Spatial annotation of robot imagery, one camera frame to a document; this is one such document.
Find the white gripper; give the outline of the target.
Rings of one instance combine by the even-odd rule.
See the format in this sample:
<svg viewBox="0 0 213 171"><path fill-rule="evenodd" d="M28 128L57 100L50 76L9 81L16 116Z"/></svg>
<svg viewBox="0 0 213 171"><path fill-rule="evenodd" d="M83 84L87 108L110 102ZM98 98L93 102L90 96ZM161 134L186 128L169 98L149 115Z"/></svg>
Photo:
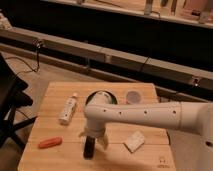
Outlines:
<svg viewBox="0 0 213 171"><path fill-rule="evenodd" d="M108 141L108 136L106 135L106 129L92 130L88 127L85 127L84 131L79 134L79 138L86 137L86 136L90 136L92 138L98 138L97 142L104 149L108 147L109 141Z"/></svg>

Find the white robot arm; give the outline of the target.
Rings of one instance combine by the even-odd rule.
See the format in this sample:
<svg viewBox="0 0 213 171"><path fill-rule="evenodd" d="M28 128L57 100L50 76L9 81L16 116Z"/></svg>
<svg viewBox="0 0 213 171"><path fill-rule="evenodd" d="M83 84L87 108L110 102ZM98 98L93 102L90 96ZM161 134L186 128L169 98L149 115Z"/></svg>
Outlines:
<svg viewBox="0 0 213 171"><path fill-rule="evenodd" d="M213 171L213 103L164 102L116 104L107 91L96 91L86 100L86 124L81 136L102 139L107 146L106 124L126 123L164 129L177 129L202 137L196 171Z"/></svg>

